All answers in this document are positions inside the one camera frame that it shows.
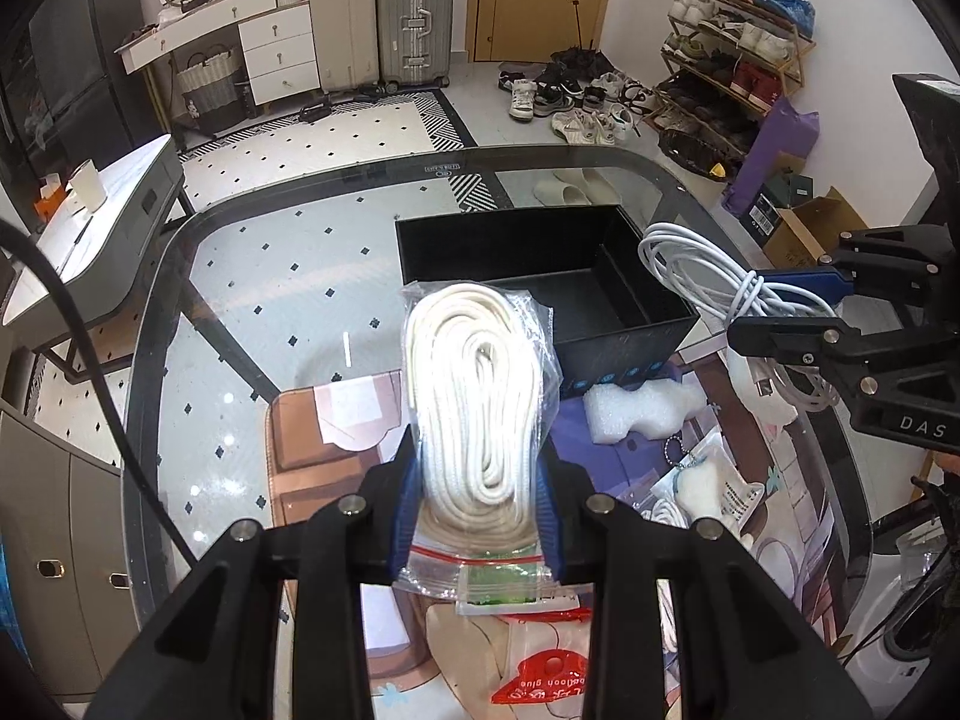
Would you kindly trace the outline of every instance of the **suitcase handle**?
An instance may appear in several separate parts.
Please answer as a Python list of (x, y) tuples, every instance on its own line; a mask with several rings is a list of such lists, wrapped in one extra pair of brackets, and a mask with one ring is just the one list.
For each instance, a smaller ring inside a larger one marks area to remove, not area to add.
[(433, 14), (426, 8), (418, 8), (416, 12), (426, 19), (426, 29), (419, 35), (424, 38), (433, 31)]

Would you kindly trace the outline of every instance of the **white wall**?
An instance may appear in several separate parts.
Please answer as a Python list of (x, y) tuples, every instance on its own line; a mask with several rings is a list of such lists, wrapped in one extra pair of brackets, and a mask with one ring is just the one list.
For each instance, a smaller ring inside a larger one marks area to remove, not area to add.
[[(646, 84), (667, 77), (659, 47), (672, 0), (610, 0), (601, 49)], [(810, 0), (818, 46), (805, 60), (800, 111), (820, 111), (808, 161), (818, 193), (837, 186), (871, 226), (917, 218), (931, 170), (891, 81), (894, 73), (957, 72), (911, 0)]]

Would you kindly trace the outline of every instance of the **drawer knob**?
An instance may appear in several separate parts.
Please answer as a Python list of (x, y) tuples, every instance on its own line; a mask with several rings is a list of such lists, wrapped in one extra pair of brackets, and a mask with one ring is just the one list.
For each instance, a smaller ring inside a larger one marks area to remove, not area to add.
[(66, 573), (64, 564), (59, 560), (38, 560), (37, 571), (44, 579), (62, 579)]

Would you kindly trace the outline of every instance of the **gray cabinet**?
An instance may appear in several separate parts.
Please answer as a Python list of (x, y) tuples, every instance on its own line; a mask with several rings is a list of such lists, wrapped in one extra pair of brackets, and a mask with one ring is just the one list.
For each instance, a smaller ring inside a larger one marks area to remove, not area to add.
[(32, 668), (85, 701), (136, 636), (117, 469), (0, 401), (0, 538)]

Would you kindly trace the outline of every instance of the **purple bag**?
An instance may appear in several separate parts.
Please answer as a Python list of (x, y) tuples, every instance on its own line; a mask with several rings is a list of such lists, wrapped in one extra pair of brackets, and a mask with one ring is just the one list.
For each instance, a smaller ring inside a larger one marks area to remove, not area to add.
[(736, 217), (746, 213), (773, 170), (776, 158), (781, 153), (808, 158), (819, 136), (820, 114), (797, 113), (790, 100), (781, 97), (767, 114), (736, 180), (724, 190), (723, 207)]

